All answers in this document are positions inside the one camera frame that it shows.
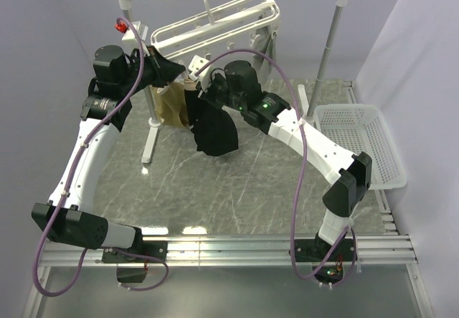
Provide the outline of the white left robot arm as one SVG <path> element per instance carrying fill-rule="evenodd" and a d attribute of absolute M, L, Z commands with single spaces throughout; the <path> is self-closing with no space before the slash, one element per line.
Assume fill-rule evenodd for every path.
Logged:
<path fill-rule="evenodd" d="M 131 97 L 150 85 L 168 85 L 185 67 L 167 60 L 154 47 L 141 45 L 127 55 L 117 45 L 106 45 L 95 52 L 93 70 L 64 174 L 48 201 L 32 208 L 32 219 L 42 230 L 36 256 L 41 256 L 49 240 L 85 250 L 119 249 L 124 259 L 136 262 L 145 252 L 141 229 L 93 214 L 95 188 L 131 112 Z"/>

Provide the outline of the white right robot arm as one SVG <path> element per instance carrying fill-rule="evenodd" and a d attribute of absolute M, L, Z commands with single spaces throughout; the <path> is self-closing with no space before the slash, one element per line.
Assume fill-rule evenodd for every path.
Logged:
<path fill-rule="evenodd" d="M 372 158 L 339 146 L 302 119 L 286 100 L 262 90 L 248 61 L 236 60 L 223 70 L 213 70 L 210 61 L 200 59 L 189 69 L 199 81 L 203 99 L 238 111 L 247 124 L 295 150 L 303 164 L 323 175 L 330 187 L 322 198 L 326 212 L 316 236 L 316 252 L 324 260 L 334 259 L 341 252 L 341 233 L 370 188 Z"/>

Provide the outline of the khaki underwear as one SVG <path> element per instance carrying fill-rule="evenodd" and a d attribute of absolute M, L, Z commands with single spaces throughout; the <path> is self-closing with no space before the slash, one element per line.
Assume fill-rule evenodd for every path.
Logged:
<path fill-rule="evenodd" d="M 182 83 L 172 82 L 167 88 L 153 88 L 155 112 L 163 125 L 188 128 L 189 119 Z"/>

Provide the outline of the black underwear beige waistband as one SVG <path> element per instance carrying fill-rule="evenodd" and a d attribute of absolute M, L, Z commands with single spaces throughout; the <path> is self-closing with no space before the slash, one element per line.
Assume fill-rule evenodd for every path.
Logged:
<path fill-rule="evenodd" d="M 184 97 L 189 127 L 197 151 L 207 156 L 222 156 L 239 149 L 237 128 L 228 112 L 215 108 L 198 97 L 197 84 L 184 80 Z"/>

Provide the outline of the white clip hanger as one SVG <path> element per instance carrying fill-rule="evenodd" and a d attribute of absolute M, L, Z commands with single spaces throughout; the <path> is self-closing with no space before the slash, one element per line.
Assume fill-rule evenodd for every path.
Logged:
<path fill-rule="evenodd" d="M 224 45 L 228 50 L 236 41 L 248 37 L 247 47 L 264 52 L 277 37 L 280 9 L 275 0 L 231 0 L 205 11 L 158 28 L 150 36 L 150 44 L 165 58 L 173 61 L 187 55 L 211 58 L 211 49 Z"/>

